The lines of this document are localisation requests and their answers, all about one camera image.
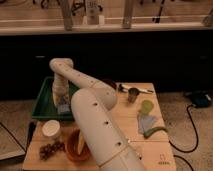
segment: cabinet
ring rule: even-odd
[[[152,82],[158,92],[212,89],[212,40],[212,30],[2,36],[0,99],[36,98],[54,57],[99,79]]]

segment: small bowl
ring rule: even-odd
[[[85,143],[84,148],[81,152],[81,154],[79,155],[77,153],[77,146],[78,146],[78,135],[79,135],[80,130],[74,130],[70,136],[67,139],[67,142],[65,143],[65,150],[66,150],[66,155],[68,157],[69,160],[73,161],[73,162],[81,162],[81,161],[85,161],[90,157],[90,150],[87,146],[87,144]]]

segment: green tray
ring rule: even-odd
[[[57,114],[57,108],[53,104],[52,99],[52,83],[53,77],[46,77],[41,90],[39,92],[37,102],[34,106],[34,109],[31,113],[33,119],[37,120],[74,120],[72,112],[68,112],[63,115]],[[78,90],[76,86],[70,84],[70,97]]]

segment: glass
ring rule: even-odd
[[[116,32],[204,28],[212,0],[97,0],[99,24],[85,24],[84,2],[92,0],[5,0],[0,3],[0,32]],[[62,2],[67,13],[64,16]]]

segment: metal pole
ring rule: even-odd
[[[129,29],[132,26],[133,0],[125,0],[123,28]]]
[[[213,26],[213,8],[209,12],[209,14],[203,19],[203,24],[206,27],[212,27]]]
[[[60,0],[61,12],[64,19],[65,30],[72,30],[73,21],[69,0]]]

